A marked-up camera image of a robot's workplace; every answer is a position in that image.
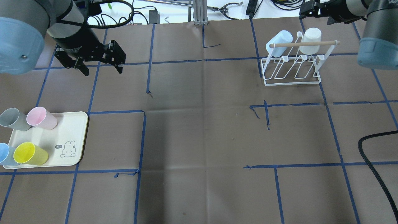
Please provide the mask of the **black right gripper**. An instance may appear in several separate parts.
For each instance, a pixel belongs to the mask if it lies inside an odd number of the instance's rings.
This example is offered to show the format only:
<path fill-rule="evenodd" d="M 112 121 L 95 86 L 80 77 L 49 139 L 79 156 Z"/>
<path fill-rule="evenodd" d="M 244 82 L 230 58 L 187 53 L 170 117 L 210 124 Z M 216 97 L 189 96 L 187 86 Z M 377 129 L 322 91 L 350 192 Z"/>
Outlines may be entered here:
<path fill-rule="evenodd" d="M 327 24 L 351 24 L 363 19 L 369 8 L 368 0 L 305 0 L 300 6 L 299 19 L 327 17 Z"/>

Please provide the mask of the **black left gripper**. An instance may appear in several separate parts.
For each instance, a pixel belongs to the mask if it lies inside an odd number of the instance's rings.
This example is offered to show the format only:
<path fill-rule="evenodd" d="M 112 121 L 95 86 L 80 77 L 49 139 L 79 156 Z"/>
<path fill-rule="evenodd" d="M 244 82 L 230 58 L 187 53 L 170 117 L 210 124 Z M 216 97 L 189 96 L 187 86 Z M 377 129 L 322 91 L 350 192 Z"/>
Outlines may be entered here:
<path fill-rule="evenodd" d="M 89 76 L 89 69 L 84 62 L 102 62 L 113 65 L 119 74 L 123 73 L 126 54 L 121 46 L 111 40 L 102 44 L 91 28 L 82 27 L 70 37 L 55 38 L 57 43 L 54 56 L 66 69 L 79 70 Z"/>

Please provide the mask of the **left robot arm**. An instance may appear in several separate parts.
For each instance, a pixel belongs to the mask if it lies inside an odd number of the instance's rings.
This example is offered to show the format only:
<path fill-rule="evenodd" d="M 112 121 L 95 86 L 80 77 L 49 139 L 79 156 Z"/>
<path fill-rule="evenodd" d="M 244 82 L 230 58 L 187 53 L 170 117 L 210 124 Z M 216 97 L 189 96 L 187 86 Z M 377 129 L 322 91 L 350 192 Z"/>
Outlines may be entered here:
<path fill-rule="evenodd" d="M 66 69 L 76 69 L 85 76 L 85 62 L 113 65 L 123 72 L 126 54 L 115 41 L 103 44 L 93 29 L 111 29 L 127 24 L 90 25 L 91 6 L 111 0 L 2 0 L 1 1 L 1 73 L 22 75 L 36 68 L 45 36 L 55 42 L 54 56 Z"/>

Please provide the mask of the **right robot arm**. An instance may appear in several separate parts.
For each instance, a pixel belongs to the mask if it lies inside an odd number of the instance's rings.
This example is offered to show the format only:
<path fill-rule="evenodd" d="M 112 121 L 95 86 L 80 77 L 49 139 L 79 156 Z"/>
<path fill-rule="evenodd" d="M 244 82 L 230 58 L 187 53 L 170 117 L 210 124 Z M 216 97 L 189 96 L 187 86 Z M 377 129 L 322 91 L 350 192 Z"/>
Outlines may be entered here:
<path fill-rule="evenodd" d="M 366 22 L 357 63 L 364 68 L 397 70 L 398 3 L 396 0 L 304 0 L 299 18 L 327 17 L 327 24 Z"/>

